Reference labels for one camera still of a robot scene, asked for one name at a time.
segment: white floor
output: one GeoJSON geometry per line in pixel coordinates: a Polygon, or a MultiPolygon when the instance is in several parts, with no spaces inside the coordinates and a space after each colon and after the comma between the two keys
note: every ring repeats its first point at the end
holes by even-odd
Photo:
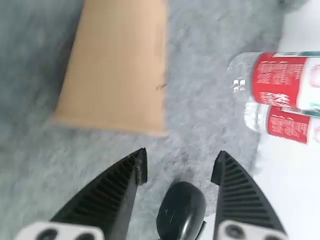
{"type": "MultiPolygon", "coordinates": [[[[286,14],[279,52],[320,51],[319,10],[320,1],[310,0],[299,11],[286,14]]],[[[290,240],[319,239],[320,145],[262,135],[253,178],[290,240]]],[[[206,221],[201,240],[212,240],[215,216],[206,221]]]]}

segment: cardboard box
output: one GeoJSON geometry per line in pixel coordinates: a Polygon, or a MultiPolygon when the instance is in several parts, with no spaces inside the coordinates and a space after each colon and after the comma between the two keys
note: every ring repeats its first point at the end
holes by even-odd
{"type": "Polygon", "coordinates": [[[165,0],[86,0],[54,119],[165,135],[165,0]]]}

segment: screw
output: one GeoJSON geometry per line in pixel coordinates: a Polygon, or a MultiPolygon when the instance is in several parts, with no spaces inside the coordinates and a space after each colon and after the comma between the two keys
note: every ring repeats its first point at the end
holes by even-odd
{"type": "Polygon", "coordinates": [[[229,225],[225,228],[225,233],[234,239],[245,239],[245,233],[242,230],[241,227],[237,226],[237,225],[229,225]]]}

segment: red label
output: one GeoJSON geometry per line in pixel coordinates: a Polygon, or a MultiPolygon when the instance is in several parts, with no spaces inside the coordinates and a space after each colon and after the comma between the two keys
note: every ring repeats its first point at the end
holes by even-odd
{"type": "Polygon", "coordinates": [[[281,107],[271,106],[267,122],[270,135],[307,143],[309,116],[281,111],[281,107]]]}
{"type": "Polygon", "coordinates": [[[260,104],[297,108],[302,70],[307,57],[273,57],[263,53],[253,69],[252,94],[260,104]]]}

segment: gray carpet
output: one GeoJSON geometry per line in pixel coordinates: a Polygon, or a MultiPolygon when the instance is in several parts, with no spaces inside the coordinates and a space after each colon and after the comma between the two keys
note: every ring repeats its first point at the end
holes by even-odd
{"type": "Polygon", "coordinates": [[[227,150],[248,170],[259,136],[243,124],[243,104],[225,71],[232,56],[275,51],[277,0],[170,0],[167,128],[155,138],[50,122],[70,49],[79,0],[0,0],[0,239],[47,220],[91,179],[140,147],[148,183],[138,189],[128,239],[155,240],[168,186],[199,187],[215,211],[214,160],[227,150]]]}

